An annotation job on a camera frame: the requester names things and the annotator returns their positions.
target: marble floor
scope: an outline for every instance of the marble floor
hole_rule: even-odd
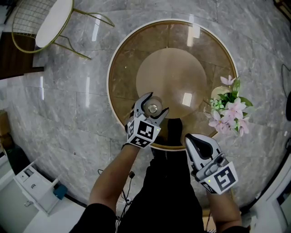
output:
[[[51,178],[59,177],[71,196],[87,203],[97,170],[115,158],[126,138],[106,92],[114,50],[147,22],[185,19],[206,27],[226,45],[241,76],[241,95],[255,106],[249,135],[215,136],[236,167],[237,203],[242,207],[252,201],[280,164],[291,130],[281,83],[282,63],[291,66],[290,23],[273,1],[76,0],[75,7],[102,12],[115,23],[111,28],[73,13],[64,35],[92,60],[50,46],[34,59],[35,66],[45,66],[44,72],[0,82],[0,108],[8,111],[13,139],[28,158]],[[284,82],[290,91],[291,80]],[[150,149],[140,151],[132,168],[136,176],[129,197],[140,191],[152,158]],[[201,205],[207,207],[204,188],[193,179],[191,184]]]

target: gold metal frame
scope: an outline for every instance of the gold metal frame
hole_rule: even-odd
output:
[[[184,22],[184,21],[175,21],[175,20],[167,20],[167,21],[159,21],[159,22],[155,22],[155,23],[152,23],[152,24],[149,24],[149,25],[146,25],[145,27],[143,27],[143,28],[140,28],[139,30],[137,30],[137,31],[135,31],[132,35],[130,35],[130,37],[128,37],[127,39],[126,39],[126,41],[124,41],[124,43],[120,46],[120,48],[118,49],[118,51],[116,52],[116,55],[115,55],[115,57],[114,57],[114,59],[113,59],[113,61],[112,61],[112,64],[111,64],[111,67],[110,67],[110,74],[109,74],[109,79],[110,79],[110,77],[112,76],[112,71],[113,71],[113,69],[114,69],[114,64],[115,64],[115,62],[116,62],[116,59],[117,59],[117,57],[118,57],[118,55],[120,54],[120,52],[122,51],[122,49],[127,45],[127,43],[130,41],[130,39],[131,38],[133,38],[136,34],[138,34],[138,33],[140,33],[141,31],[144,31],[144,30],[146,30],[146,29],[148,29],[148,28],[151,28],[152,26],[153,26],[153,24],[154,25],[162,25],[162,24],[166,24],[166,25],[168,25],[168,24],[170,24],[170,23],[172,23],[172,24],[185,24],[185,25],[187,25],[187,26],[191,26],[192,27],[192,24],[191,23],[187,23],[187,22]],[[231,71],[232,71],[232,73],[236,76],[236,69],[235,69],[235,65],[234,65],[234,63],[233,63],[233,60],[232,60],[232,58],[231,58],[231,56],[230,56],[230,54],[229,54],[229,52],[226,50],[226,48],[222,45],[222,43],[213,35],[213,34],[211,34],[209,31],[207,31],[207,30],[203,30],[203,32],[205,32],[207,35],[209,35],[213,40],[215,40],[216,42],[217,42],[217,44],[223,49],[223,51],[225,52],[225,54],[227,55],[227,58],[228,58],[228,60],[229,60],[229,63],[230,63],[230,65],[231,65]],[[213,137],[214,135],[216,135],[217,134],[217,131],[216,130],[214,130],[212,133],[210,133],[208,136],[209,137]],[[156,143],[152,143],[151,144],[151,146],[153,146],[153,147],[156,147],[156,148],[160,148],[160,149],[162,149],[162,150],[168,150],[168,151],[170,151],[170,150],[173,150],[173,151],[175,151],[175,150],[185,150],[186,148],[185,148],[185,146],[166,146],[166,145],[160,145],[160,144],[156,144]]]
[[[84,54],[81,54],[81,53],[77,52],[77,51],[72,47],[71,42],[70,42],[70,39],[69,39],[68,37],[61,35],[61,33],[63,32],[63,30],[64,30],[65,27],[67,26],[67,24],[68,24],[68,22],[69,22],[69,20],[70,20],[70,17],[71,17],[71,15],[72,15],[72,13],[73,13],[74,11],[77,12],[77,13],[83,14],[83,15],[88,15],[88,16],[93,17],[93,18],[95,18],[95,19],[99,19],[100,21],[102,21],[102,22],[104,22],[104,23],[106,23],[106,24],[108,24],[108,25],[110,25],[110,26],[112,26],[112,27],[115,26],[115,25],[113,24],[113,22],[112,22],[112,21],[111,21],[107,16],[105,16],[105,15],[103,15],[103,14],[101,14],[101,13],[87,13],[87,12],[84,12],[84,11],[81,11],[81,10],[78,10],[78,9],[74,8],[74,7],[73,7],[73,6],[74,6],[74,0],[72,0],[73,3],[72,3],[72,8],[71,8],[70,14],[69,14],[69,16],[68,16],[66,22],[64,23],[63,27],[62,27],[61,30],[59,31],[59,33],[55,36],[55,38],[54,38],[54,39],[53,39],[49,44],[47,44],[46,46],[44,46],[43,48],[40,48],[40,49],[37,49],[37,50],[33,50],[33,51],[23,50],[23,49],[20,48],[20,46],[17,44],[17,42],[16,42],[16,40],[15,40],[15,35],[22,35],[22,36],[27,36],[27,37],[34,38],[34,39],[35,39],[35,37],[36,37],[36,33],[32,33],[32,32],[30,31],[29,28],[33,28],[33,29],[37,29],[37,28],[35,28],[35,27],[31,27],[31,26],[26,26],[25,29],[21,29],[21,28],[17,29],[17,28],[16,28],[17,30],[22,31],[22,32],[16,32],[15,29],[14,29],[14,26],[16,26],[16,25],[25,26],[25,25],[23,25],[23,24],[20,24],[20,23],[16,22],[16,20],[18,20],[18,21],[20,21],[20,20],[24,20],[24,21],[28,21],[28,22],[30,22],[31,24],[39,24],[39,23],[37,23],[37,22],[35,22],[35,21],[33,21],[33,20],[28,20],[29,17],[37,18],[37,17],[35,16],[36,13],[37,13],[37,14],[40,14],[40,15],[44,15],[44,16],[46,16],[46,15],[45,15],[45,14],[42,14],[42,13],[40,13],[40,12],[37,12],[37,11],[35,11],[35,10],[28,9],[29,11],[33,12],[34,15],[27,15],[27,18],[28,18],[28,19],[21,19],[21,18],[18,18],[18,17],[17,17],[17,14],[19,13],[19,10],[22,9],[21,6],[22,6],[22,5],[29,5],[31,8],[39,8],[39,9],[42,9],[42,10],[44,10],[44,11],[48,11],[48,12],[49,12],[49,10],[47,10],[47,9],[45,9],[45,8],[41,8],[41,7],[39,7],[39,6],[34,6],[34,5],[32,5],[32,4],[28,4],[28,3],[26,3],[26,1],[27,1],[27,0],[22,0],[22,2],[19,4],[19,7],[17,8],[17,11],[16,11],[16,14],[15,14],[15,17],[14,17],[14,19],[13,19],[12,32],[11,32],[11,34],[12,34],[12,40],[13,40],[15,46],[16,46],[20,51],[22,51],[22,52],[24,52],[24,53],[37,53],[37,52],[40,52],[40,51],[42,51],[43,49],[47,48],[49,45],[51,45],[51,44],[55,44],[55,45],[57,45],[57,46],[59,46],[59,47],[62,47],[62,48],[65,48],[65,49],[67,49],[67,50],[70,50],[70,51],[74,52],[75,54],[77,54],[78,56],[80,56],[80,57],[82,57],[82,58],[85,58],[85,59],[91,60],[91,58],[85,56]],[[43,4],[43,5],[50,6],[50,5],[46,4],[46,3],[41,2],[41,0],[40,0],[40,1],[38,1],[38,0],[33,0],[33,2],[37,3],[38,5]],[[103,19],[100,19],[100,18],[98,18],[98,17],[96,17],[96,16],[94,16],[94,15],[101,15],[101,16],[103,16],[105,19],[107,19],[108,22],[105,21],[105,20],[103,20]],[[61,44],[59,44],[59,43],[56,43],[55,41],[56,41],[56,39],[57,39],[59,36],[61,36],[61,37],[63,37],[63,38],[66,38],[66,39],[68,40],[68,42],[69,42],[70,47],[67,47],[67,46],[65,46],[65,45],[61,45]]]

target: round glass table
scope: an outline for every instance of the round glass table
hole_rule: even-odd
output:
[[[160,124],[165,143],[151,146],[184,150],[184,136],[199,133],[214,136],[204,112],[220,77],[237,77],[234,61],[223,43],[206,28],[184,20],[158,20],[130,33],[116,49],[107,75],[107,94],[112,111],[124,126],[130,110],[142,95],[153,92],[148,108],[157,113],[169,107]],[[167,123],[180,118],[181,146],[167,145]]]

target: human arm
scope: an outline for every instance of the human arm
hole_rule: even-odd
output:
[[[126,183],[140,148],[126,144],[119,155],[96,180],[89,197],[89,205],[100,203],[116,212],[116,203]]]
[[[207,191],[207,198],[218,233],[230,227],[241,226],[240,210],[228,193],[218,195]]]

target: chair seat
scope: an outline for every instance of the chair seat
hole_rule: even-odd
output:
[[[73,0],[57,0],[40,26],[35,38],[38,47],[47,46],[60,32],[71,14]]]

